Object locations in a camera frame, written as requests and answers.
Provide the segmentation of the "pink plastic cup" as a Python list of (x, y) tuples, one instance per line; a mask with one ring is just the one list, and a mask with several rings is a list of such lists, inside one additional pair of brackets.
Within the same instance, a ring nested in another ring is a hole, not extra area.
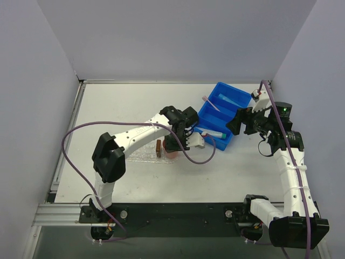
[(178, 151), (170, 152), (170, 153), (164, 151), (164, 155), (165, 155), (165, 157), (166, 157), (167, 159), (175, 159), (175, 158), (177, 158), (177, 156), (178, 156)]

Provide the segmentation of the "white toothpaste tube green cap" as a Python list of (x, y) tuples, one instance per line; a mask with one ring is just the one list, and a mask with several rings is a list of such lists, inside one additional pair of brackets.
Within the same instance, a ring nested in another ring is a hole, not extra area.
[(214, 138), (219, 138), (219, 139), (225, 139), (226, 138), (225, 133), (217, 132), (217, 131), (210, 131), (207, 129), (202, 130), (202, 132), (201, 132), (202, 136), (206, 136), (207, 134), (214, 137)]

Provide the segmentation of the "clear acrylic toothbrush holder rack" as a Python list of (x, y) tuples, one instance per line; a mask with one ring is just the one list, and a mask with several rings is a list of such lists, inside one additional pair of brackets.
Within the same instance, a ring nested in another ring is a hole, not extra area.
[(143, 147), (139, 148), (137, 151), (135, 151), (131, 155), (131, 158), (141, 159), (141, 160), (159, 158), (161, 155), (161, 150), (160, 150), (161, 146), (162, 146), (161, 139), (151, 141), (149, 144), (146, 144)]

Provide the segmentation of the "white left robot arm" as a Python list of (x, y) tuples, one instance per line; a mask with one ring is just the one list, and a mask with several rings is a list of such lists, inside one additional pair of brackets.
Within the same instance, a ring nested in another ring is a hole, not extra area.
[(89, 201), (91, 215), (99, 222), (109, 219), (115, 182), (125, 174), (126, 159), (133, 152), (161, 137), (167, 153), (188, 151), (187, 128), (198, 122), (198, 114), (192, 107), (181, 111), (166, 106), (144, 126), (116, 135), (102, 134), (92, 155), (96, 193)]

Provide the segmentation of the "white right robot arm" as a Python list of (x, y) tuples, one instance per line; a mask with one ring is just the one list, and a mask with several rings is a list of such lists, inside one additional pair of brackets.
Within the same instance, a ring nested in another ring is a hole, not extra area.
[(323, 219), (312, 200), (304, 162), (304, 144), (299, 132), (292, 129), (292, 105), (276, 102), (265, 110), (240, 108), (226, 127), (238, 135), (245, 125), (247, 135), (259, 133), (269, 144), (271, 157), (279, 168), (284, 197), (280, 211), (264, 195), (247, 194), (243, 203), (244, 216), (259, 219), (268, 227), (271, 244), (275, 247), (314, 249), (329, 232), (328, 220)]

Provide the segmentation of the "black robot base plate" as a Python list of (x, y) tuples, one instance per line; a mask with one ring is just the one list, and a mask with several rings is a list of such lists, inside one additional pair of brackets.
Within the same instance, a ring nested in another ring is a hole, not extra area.
[[(241, 203), (114, 203), (108, 213), (90, 205), (80, 209), (79, 223), (91, 224), (95, 239), (120, 237), (262, 237), (264, 225), (242, 214)], [(126, 231), (116, 226), (119, 221)]]

